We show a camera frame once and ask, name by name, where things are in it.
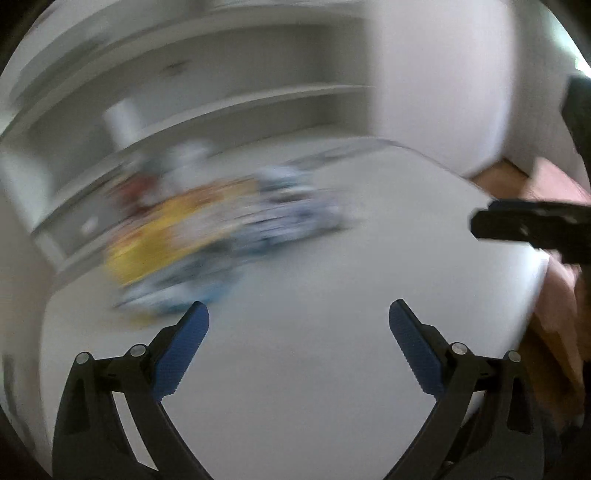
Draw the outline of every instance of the screw head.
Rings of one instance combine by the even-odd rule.
[[[511,360],[515,364],[521,362],[521,355],[518,352],[515,352],[514,350],[509,352],[507,356],[509,357],[509,360]]]
[[[131,356],[142,356],[144,353],[146,353],[146,346],[142,345],[141,343],[134,345],[131,347],[131,349],[129,349],[129,353]]]
[[[452,352],[457,355],[466,355],[468,353],[468,347],[463,343],[452,344]]]
[[[83,365],[88,361],[89,358],[90,358],[90,355],[88,353],[86,353],[86,352],[79,353],[78,355],[76,355],[76,363],[79,365]]]

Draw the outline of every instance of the white cabinet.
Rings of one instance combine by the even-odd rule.
[[[218,161],[234,158],[231,175],[241,145],[327,125],[327,141],[368,133],[361,2],[176,0],[150,18],[142,7],[154,2],[107,3],[29,45],[20,77],[8,69],[0,82],[22,80],[2,113],[2,181],[58,270],[100,251],[123,219],[102,186],[135,155],[206,139]],[[63,23],[58,13],[45,22]]]

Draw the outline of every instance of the white shelf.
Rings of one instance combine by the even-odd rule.
[[[0,141],[9,134],[20,135],[52,107],[79,87],[114,67],[140,55],[188,38],[239,28],[272,25],[323,25],[361,16],[361,3],[320,2],[310,5],[260,5],[212,10],[206,15],[158,26],[109,44],[57,74],[34,100],[25,105],[5,125],[0,125]]]
[[[47,222],[59,215],[60,212],[116,175],[120,167],[126,162],[126,154],[133,149],[139,148],[143,141],[155,135],[170,131],[187,122],[207,120],[257,106],[323,95],[363,92],[365,89],[366,87],[362,85],[332,83],[288,86],[229,97],[173,115],[162,122],[142,129],[134,142],[129,143],[116,153],[104,158],[97,165],[86,170],[81,176],[60,189],[53,197],[45,214],[43,214],[42,218],[35,225],[33,232],[39,231]]]
[[[48,205],[47,210],[33,227],[31,233],[37,233],[47,222],[58,216],[62,211],[70,207],[70,205],[76,203],[79,199],[114,177],[126,161],[127,159],[116,154],[109,155],[58,190]]]
[[[338,95],[343,93],[363,92],[367,87],[364,85],[341,85],[339,83],[311,83],[309,85],[295,85],[280,87],[260,92],[246,93],[243,95],[231,96],[218,100],[217,102],[207,103],[197,108],[192,108],[176,115],[168,117],[166,120],[150,125],[141,130],[138,138],[127,145],[124,149],[137,147],[140,142],[147,138],[158,135],[175,127],[179,127],[187,122],[196,120],[207,120],[221,115],[240,112],[249,108],[255,108],[273,103],[286,102],[300,98],[318,97],[323,95]]]

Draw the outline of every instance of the floor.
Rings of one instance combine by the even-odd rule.
[[[528,176],[508,160],[501,160],[471,179],[474,184],[499,199],[518,198],[524,191]],[[530,376],[536,399],[550,412],[558,429],[581,413],[582,402],[570,381],[536,330],[532,316],[519,352]]]
[[[508,160],[501,160],[471,179],[482,190],[498,199],[517,198],[525,189],[528,176]]]

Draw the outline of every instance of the yellow object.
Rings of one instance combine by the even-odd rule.
[[[131,225],[109,245],[107,269],[121,285],[130,285],[227,237],[236,226],[224,221],[223,205],[256,191],[253,179],[214,182],[156,205],[143,224]],[[212,228],[191,228],[200,223]]]

